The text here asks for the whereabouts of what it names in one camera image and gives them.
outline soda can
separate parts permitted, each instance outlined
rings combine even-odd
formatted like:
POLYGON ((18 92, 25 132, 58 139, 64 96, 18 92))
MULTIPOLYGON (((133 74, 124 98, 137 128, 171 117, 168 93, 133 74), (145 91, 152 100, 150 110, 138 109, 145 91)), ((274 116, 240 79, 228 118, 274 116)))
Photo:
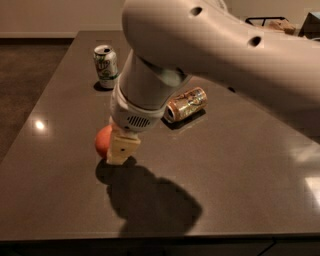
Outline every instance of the soda can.
POLYGON ((113 89, 118 83, 117 55, 111 45, 99 45, 94 49, 93 59, 101 87, 113 89))
POLYGON ((195 87, 170 99, 163 117, 168 123, 182 121, 203 109, 207 102, 208 98, 205 91, 200 87, 195 87))

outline gold can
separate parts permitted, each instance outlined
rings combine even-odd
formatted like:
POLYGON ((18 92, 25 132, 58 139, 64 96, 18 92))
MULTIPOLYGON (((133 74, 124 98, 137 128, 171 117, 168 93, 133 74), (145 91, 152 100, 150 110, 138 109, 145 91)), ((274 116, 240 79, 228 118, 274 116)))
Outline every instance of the gold can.
POLYGON ((163 117, 168 123, 182 121, 203 109, 207 102, 208 98, 205 91, 200 87, 195 87, 170 99, 163 117))

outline can lying on its side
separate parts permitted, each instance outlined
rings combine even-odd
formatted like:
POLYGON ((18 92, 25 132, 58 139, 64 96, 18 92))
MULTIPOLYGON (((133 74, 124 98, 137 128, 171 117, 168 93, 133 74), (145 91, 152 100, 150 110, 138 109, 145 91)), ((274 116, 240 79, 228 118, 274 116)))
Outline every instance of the can lying on its side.
POLYGON ((99 76, 100 85, 113 89, 118 83, 117 55, 111 45, 99 45, 94 49, 93 59, 99 76))
POLYGON ((170 99, 163 117, 169 123, 182 121, 203 109, 207 102, 208 98, 205 91, 200 87, 195 87, 170 99))

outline wall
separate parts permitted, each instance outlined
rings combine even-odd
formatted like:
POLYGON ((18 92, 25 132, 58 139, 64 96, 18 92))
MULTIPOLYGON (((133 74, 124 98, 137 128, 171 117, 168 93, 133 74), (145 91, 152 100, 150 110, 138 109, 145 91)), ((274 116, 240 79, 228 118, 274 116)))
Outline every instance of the wall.
MULTIPOLYGON (((1 0, 0 37, 74 37, 79 30, 121 29, 125 0, 1 0)), ((285 16, 300 28, 319 0, 225 0, 235 16, 285 16)))

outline orange object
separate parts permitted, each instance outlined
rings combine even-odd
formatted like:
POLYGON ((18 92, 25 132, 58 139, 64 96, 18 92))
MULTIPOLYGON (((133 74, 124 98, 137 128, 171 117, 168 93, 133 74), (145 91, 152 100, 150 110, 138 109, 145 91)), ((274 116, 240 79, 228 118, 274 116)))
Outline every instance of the orange object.
POLYGON ((112 126, 107 125, 97 133, 95 138, 96 151, 104 159, 107 158, 107 152, 110 146, 111 132, 112 126))

